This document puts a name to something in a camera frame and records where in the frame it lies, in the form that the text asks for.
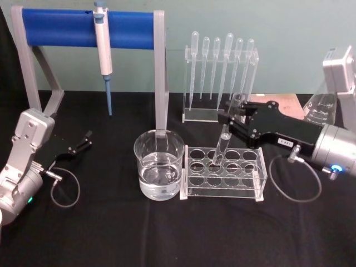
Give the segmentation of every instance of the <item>glass beaker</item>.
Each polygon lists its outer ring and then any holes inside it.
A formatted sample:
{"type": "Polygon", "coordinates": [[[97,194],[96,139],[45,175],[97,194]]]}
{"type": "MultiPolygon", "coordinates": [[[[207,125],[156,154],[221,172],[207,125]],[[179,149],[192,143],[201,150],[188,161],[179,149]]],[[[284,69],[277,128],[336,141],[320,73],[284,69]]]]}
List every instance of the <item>glass beaker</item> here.
{"type": "Polygon", "coordinates": [[[184,143],[168,130],[140,135],[133,146],[141,191],[152,200],[168,200],[180,190],[184,143]]]}

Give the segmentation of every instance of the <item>acrylic test tube rack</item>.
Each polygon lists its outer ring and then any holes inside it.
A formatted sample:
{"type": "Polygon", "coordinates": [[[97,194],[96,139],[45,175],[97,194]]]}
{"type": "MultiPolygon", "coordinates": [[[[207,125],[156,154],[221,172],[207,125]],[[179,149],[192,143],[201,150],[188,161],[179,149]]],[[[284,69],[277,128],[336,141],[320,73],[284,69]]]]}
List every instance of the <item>acrylic test tube rack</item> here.
{"type": "Polygon", "coordinates": [[[212,163],[215,148],[185,147],[180,198],[243,197],[263,201],[267,171],[262,149],[228,149],[221,166],[212,163]]]}

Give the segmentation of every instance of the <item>cable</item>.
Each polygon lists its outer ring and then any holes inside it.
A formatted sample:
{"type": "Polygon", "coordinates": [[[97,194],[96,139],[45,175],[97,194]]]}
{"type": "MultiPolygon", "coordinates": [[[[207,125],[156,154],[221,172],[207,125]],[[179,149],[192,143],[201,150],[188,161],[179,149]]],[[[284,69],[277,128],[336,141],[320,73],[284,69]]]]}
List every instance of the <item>cable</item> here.
{"type": "Polygon", "coordinates": [[[276,189],[287,199],[293,201],[293,202],[297,202],[297,203],[309,203],[309,202],[312,202],[314,200],[316,200],[322,193],[322,182],[320,181],[320,178],[318,176],[318,174],[314,171],[314,169],[305,161],[303,162],[300,162],[300,163],[303,163],[306,167],[308,167],[308,169],[312,172],[312,174],[314,175],[315,179],[317,180],[318,182],[318,188],[319,188],[319,191],[318,193],[313,196],[312,198],[310,199],[293,199],[292,197],[288,196],[277,184],[276,182],[274,181],[273,179],[273,176],[272,176],[272,164],[273,162],[276,160],[276,159],[279,159],[279,158],[283,158],[283,157],[287,157],[287,156],[282,156],[282,155],[278,155],[278,156],[275,156],[272,160],[271,160],[271,163],[269,164],[269,167],[268,167],[268,172],[269,172],[269,176],[271,178],[271,181],[273,183],[273,185],[276,187],[276,189]]]}
{"type": "Polygon", "coordinates": [[[78,203],[78,200],[79,200],[79,197],[80,197],[80,184],[79,184],[79,181],[78,181],[78,178],[70,171],[66,170],[66,169],[63,169],[63,168],[59,168],[59,167],[53,167],[52,170],[60,170],[60,171],[64,171],[64,172],[67,172],[69,173],[70,175],[72,175],[72,177],[74,178],[75,182],[77,183],[78,185],[78,195],[77,195],[77,199],[70,205],[61,205],[59,204],[55,198],[53,197],[53,191],[57,185],[57,180],[53,183],[52,185],[52,188],[51,188],[51,199],[53,201],[54,204],[56,204],[58,207],[63,207],[63,208],[67,208],[67,207],[72,207],[74,205],[76,205],[78,203]]]}

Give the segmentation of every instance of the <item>gray wall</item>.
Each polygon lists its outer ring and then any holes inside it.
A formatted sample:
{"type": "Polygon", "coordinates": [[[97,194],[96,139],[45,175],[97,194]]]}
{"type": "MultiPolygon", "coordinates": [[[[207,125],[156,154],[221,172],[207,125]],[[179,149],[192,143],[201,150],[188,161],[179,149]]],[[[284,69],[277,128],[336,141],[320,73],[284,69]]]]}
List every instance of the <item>gray wall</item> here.
{"type": "MultiPolygon", "coordinates": [[[[112,10],[166,14],[170,90],[182,92],[183,56],[192,31],[225,39],[254,38],[260,63],[254,92],[314,92],[323,80],[327,50],[356,43],[355,0],[107,0],[112,10]]],[[[0,0],[10,29],[10,7],[92,9],[93,1],[0,0]]],[[[65,90],[103,91],[94,48],[46,47],[65,90]]],[[[113,91],[154,90],[153,52],[114,50],[113,91]]],[[[40,89],[48,89],[38,72],[40,89]]]]}

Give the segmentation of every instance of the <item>transfer pipette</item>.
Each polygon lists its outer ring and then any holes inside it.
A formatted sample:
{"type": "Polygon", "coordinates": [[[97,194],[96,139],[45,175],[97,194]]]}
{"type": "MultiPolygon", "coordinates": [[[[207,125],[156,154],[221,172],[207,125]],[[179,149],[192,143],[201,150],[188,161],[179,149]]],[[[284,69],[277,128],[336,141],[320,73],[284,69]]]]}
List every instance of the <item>transfer pipette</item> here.
{"type": "Polygon", "coordinates": [[[204,79],[205,79],[205,68],[206,68],[206,60],[207,60],[207,53],[209,52],[209,44],[210,40],[209,37],[204,37],[202,42],[202,63],[201,63],[201,75],[200,75],[200,99],[202,95],[202,89],[204,87],[204,79]]]}
{"type": "Polygon", "coordinates": [[[245,92],[244,92],[244,87],[245,87],[245,81],[246,81],[246,75],[247,75],[247,69],[249,67],[250,64],[250,58],[252,55],[252,51],[254,49],[254,45],[255,42],[253,39],[249,39],[247,41],[247,48],[246,48],[246,62],[245,62],[245,66],[244,66],[244,72],[243,72],[243,76],[241,79],[241,88],[240,88],[240,100],[243,101],[245,100],[245,92]]]}
{"type": "Polygon", "coordinates": [[[236,80],[236,73],[238,71],[238,66],[240,63],[240,56],[241,56],[241,52],[243,49],[243,45],[244,45],[244,40],[242,40],[241,38],[238,38],[236,40],[236,46],[235,46],[235,62],[234,62],[234,66],[233,66],[233,74],[231,75],[231,82],[230,82],[230,100],[231,100],[231,95],[233,94],[233,90],[234,90],[234,85],[235,85],[235,80],[236,80]]]}
{"type": "Polygon", "coordinates": [[[225,83],[225,76],[226,76],[226,69],[228,67],[228,61],[229,61],[229,57],[230,57],[230,53],[231,53],[231,47],[233,46],[233,39],[234,39],[234,35],[232,33],[228,33],[228,35],[226,35],[226,39],[225,39],[225,47],[224,47],[224,64],[223,64],[223,71],[221,73],[221,81],[220,81],[220,89],[219,89],[219,95],[217,97],[217,106],[216,106],[216,110],[219,109],[219,105],[221,102],[221,98],[223,95],[223,90],[224,90],[224,83],[225,83]]]}
{"type": "Polygon", "coordinates": [[[189,90],[189,110],[191,109],[191,103],[193,102],[195,63],[196,63],[196,55],[198,54],[198,42],[199,42],[199,34],[198,32],[193,32],[191,34],[191,47],[190,47],[191,75],[190,75],[190,90],[189,90]]]}
{"type": "Polygon", "coordinates": [[[210,99],[212,95],[212,88],[214,87],[216,64],[217,64],[217,58],[219,56],[219,52],[220,52],[220,38],[216,37],[214,39],[214,47],[212,48],[213,62],[212,62],[211,79],[210,79],[210,99]]]}

